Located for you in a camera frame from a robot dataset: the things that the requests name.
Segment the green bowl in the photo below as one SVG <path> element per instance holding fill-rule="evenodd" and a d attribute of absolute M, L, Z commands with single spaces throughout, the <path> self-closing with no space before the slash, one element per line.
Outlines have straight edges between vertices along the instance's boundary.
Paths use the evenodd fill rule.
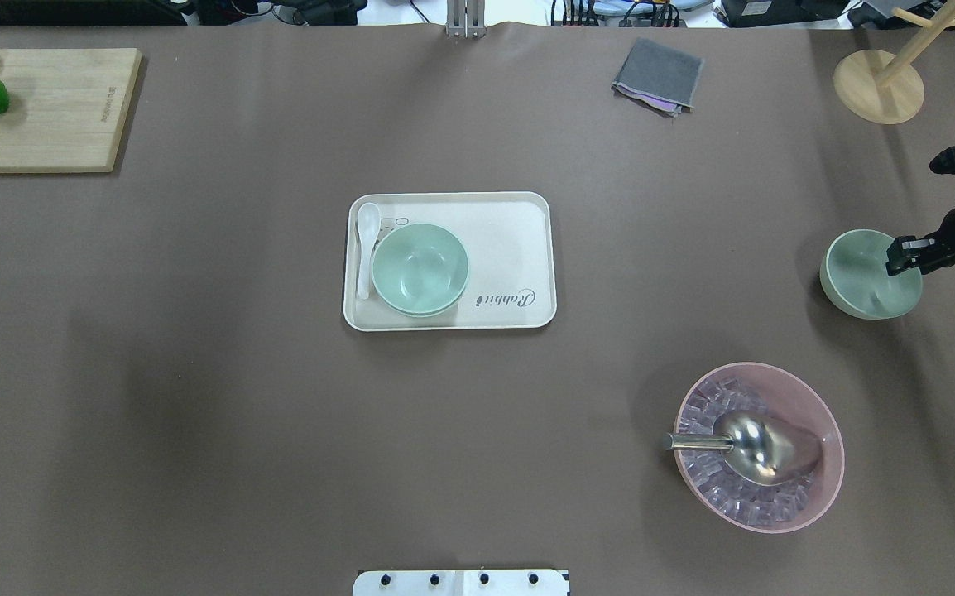
<path fill-rule="evenodd" d="M 915 308 L 923 294 L 923 276 L 916 269 L 889 275 L 891 242 L 885 233 L 853 229 L 830 243 L 819 264 L 819 283 L 839 310 L 859 320 L 892 320 Z"/>
<path fill-rule="evenodd" d="M 469 252 L 458 235 L 434 223 L 409 223 L 387 234 L 372 256 L 372 284 L 382 296 L 447 301 L 463 295 Z"/>
<path fill-rule="evenodd" d="M 447 301 L 414 296 L 382 296 L 382 302 L 391 312 L 412 318 L 429 318 L 455 312 L 461 305 L 461 296 Z"/>

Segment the bamboo cutting board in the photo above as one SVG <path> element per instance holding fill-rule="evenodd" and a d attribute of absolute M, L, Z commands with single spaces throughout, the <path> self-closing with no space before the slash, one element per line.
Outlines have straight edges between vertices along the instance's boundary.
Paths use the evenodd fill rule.
<path fill-rule="evenodd" d="M 0 174 L 111 172 L 141 61 L 137 48 L 0 49 Z"/>

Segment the wooden mug tree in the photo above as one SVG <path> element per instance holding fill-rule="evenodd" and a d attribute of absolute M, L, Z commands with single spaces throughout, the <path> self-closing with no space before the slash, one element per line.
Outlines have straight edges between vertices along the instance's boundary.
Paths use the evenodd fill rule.
<path fill-rule="evenodd" d="M 924 104 L 924 83 L 912 63 L 949 27 L 955 26 L 955 1 L 931 19 L 895 7 L 893 14 L 915 24 L 917 33 L 904 49 L 856 50 L 838 61 L 833 89 L 846 107 L 872 123 L 895 125 L 916 116 Z"/>

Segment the pink bowl with ice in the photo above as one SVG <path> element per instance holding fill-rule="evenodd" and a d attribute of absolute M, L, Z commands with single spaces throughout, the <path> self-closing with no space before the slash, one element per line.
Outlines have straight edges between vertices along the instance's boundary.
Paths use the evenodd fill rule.
<path fill-rule="evenodd" d="M 674 460 L 693 496 L 727 523 L 758 533 L 788 533 L 814 524 L 840 492 L 845 449 L 837 420 L 822 397 L 794 374 L 768 363 L 728 363 L 696 381 L 673 422 L 677 433 L 709 434 L 717 416 L 754 410 L 810 431 L 821 441 L 814 471 L 762 487 L 731 471 L 723 455 L 677 450 Z"/>

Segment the metal ice scoop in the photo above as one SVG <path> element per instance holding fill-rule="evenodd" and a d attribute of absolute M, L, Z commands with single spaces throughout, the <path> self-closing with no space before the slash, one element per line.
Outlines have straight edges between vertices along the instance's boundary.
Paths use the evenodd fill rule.
<path fill-rule="evenodd" d="M 823 456 L 821 438 L 757 411 L 735 410 L 720 415 L 712 434 L 665 433 L 666 450 L 719 453 L 727 467 L 761 486 L 780 486 L 817 468 Z"/>

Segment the grey folded cloth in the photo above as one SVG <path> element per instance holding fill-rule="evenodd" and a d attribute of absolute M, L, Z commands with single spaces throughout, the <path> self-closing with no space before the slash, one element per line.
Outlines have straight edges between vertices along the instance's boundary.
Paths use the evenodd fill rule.
<path fill-rule="evenodd" d="M 694 92 L 699 84 L 705 60 L 699 56 L 659 44 L 651 39 L 636 39 L 611 88 L 629 99 L 675 118 L 694 107 Z"/>

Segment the white ceramic spoon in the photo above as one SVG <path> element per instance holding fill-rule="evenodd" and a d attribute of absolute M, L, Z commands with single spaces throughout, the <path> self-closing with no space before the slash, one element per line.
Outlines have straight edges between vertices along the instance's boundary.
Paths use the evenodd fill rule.
<path fill-rule="evenodd" d="M 372 287 L 372 254 L 382 230 L 382 211 L 378 204 L 367 201 L 357 213 L 357 230 L 360 247 L 358 264 L 357 296 L 367 300 Z"/>

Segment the cream rabbit serving tray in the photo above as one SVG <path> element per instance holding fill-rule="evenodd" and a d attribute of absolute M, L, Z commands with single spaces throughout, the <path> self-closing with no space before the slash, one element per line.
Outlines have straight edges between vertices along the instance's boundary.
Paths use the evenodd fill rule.
<path fill-rule="evenodd" d="M 470 257 L 461 299 L 436 316 L 410 317 L 372 291 L 357 296 L 362 204 L 382 211 L 384 238 L 395 228 L 428 223 L 458 235 Z M 529 191 L 367 194 L 348 211 L 342 313 L 361 332 L 413 329 L 535 329 L 557 313 L 549 205 Z"/>

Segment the green bowl on tray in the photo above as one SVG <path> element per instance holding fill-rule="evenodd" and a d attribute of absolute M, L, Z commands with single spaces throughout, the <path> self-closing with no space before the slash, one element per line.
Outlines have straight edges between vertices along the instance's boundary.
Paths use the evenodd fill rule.
<path fill-rule="evenodd" d="M 461 296 L 447 301 L 414 296 L 382 296 L 382 302 L 391 312 L 412 318 L 429 318 L 455 312 L 461 305 Z"/>

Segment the aluminium frame post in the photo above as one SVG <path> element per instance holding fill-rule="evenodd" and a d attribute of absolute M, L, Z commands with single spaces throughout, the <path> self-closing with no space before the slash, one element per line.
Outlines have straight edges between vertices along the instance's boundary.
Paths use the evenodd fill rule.
<path fill-rule="evenodd" d="M 448 0 L 446 35 L 448 38 L 481 38 L 487 33 L 484 0 Z"/>

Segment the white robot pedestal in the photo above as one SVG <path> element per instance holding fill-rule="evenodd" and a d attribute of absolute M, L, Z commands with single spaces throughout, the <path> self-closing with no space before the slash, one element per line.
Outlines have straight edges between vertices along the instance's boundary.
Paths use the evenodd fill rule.
<path fill-rule="evenodd" d="M 567 570 L 367 570 L 353 595 L 569 595 Z"/>

